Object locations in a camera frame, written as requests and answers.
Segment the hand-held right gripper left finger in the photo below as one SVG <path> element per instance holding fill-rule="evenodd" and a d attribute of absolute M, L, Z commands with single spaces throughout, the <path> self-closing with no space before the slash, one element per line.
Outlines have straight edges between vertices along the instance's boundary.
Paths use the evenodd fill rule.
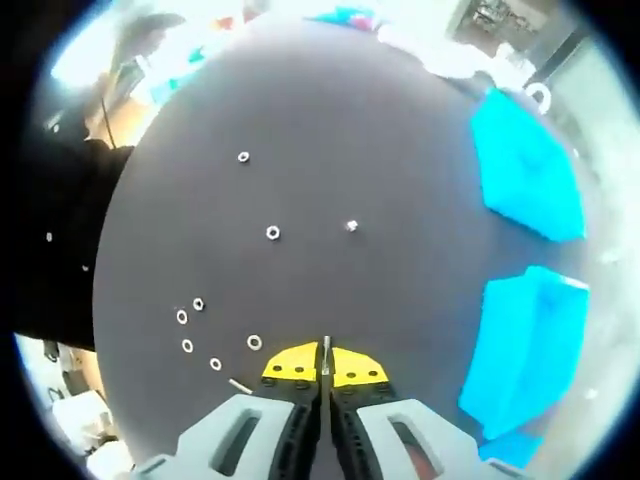
<path fill-rule="evenodd" d="M 274 355 L 252 394 L 236 394 L 186 429 L 176 452 L 134 479 L 307 479 L 321 431 L 318 343 Z"/>

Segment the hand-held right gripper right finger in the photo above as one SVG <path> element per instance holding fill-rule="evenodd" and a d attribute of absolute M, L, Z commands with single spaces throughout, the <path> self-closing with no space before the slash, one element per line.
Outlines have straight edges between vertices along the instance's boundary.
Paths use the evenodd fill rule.
<path fill-rule="evenodd" d="M 327 350 L 331 435 L 347 479 L 518 479 L 483 460 L 473 437 L 416 399 L 401 397 L 380 363 Z"/>

